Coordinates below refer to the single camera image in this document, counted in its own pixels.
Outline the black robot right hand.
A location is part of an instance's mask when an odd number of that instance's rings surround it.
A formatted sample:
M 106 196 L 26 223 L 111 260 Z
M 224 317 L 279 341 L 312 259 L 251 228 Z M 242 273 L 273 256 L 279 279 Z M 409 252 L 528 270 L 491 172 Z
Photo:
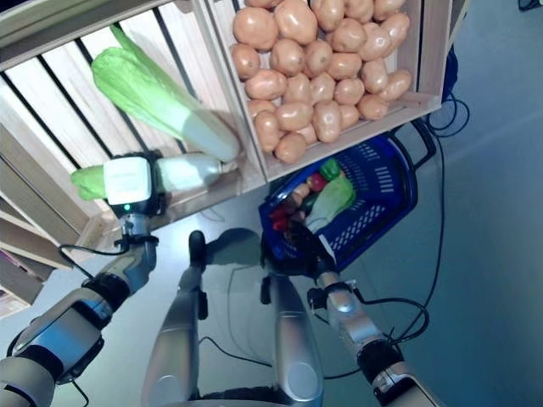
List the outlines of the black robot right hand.
M 336 271 L 333 257 L 325 249 L 322 241 L 304 224 L 292 222 L 289 227 L 294 246 L 301 252 L 305 264 L 305 274 L 316 280 L 321 274 Z

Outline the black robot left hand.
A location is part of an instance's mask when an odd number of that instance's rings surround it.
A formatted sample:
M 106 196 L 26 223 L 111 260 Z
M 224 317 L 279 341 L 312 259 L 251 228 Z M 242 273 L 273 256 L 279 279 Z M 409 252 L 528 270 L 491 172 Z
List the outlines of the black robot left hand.
M 151 194 L 146 200 L 127 203 L 125 205 L 125 211 L 127 213 L 146 215 L 149 218 L 162 215 L 165 211 L 165 193 L 161 191 L 158 167 L 158 160 L 163 158 L 162 153 L 158 149 L 155 149 L 143 153 L 129 153 L 127 157 L 138 157 L 145 159 L 148 162 L 150 168 Z

